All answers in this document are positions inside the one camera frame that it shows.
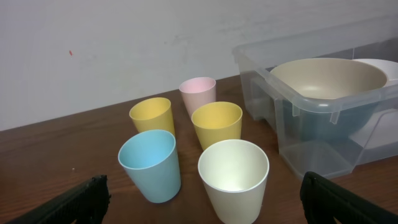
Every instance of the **transparent plastic container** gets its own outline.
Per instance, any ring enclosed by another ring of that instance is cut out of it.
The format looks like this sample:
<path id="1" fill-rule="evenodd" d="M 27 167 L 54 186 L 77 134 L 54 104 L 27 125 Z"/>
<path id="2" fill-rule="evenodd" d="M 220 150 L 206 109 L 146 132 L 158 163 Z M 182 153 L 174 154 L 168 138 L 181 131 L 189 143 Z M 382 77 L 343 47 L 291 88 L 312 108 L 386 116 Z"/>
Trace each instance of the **transparent plastic container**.
<path id="1" fill-rule="evenodd" d="M 292 60 L 378 58 L 398 62 L 398 17 L 384 16 L 236 47 L 246 109 L 278 135 L 279 154 L 298 178 L 326 178 L 398 155 L 398 85 L 335 100 L 306 98 L 269 73 Z"/>

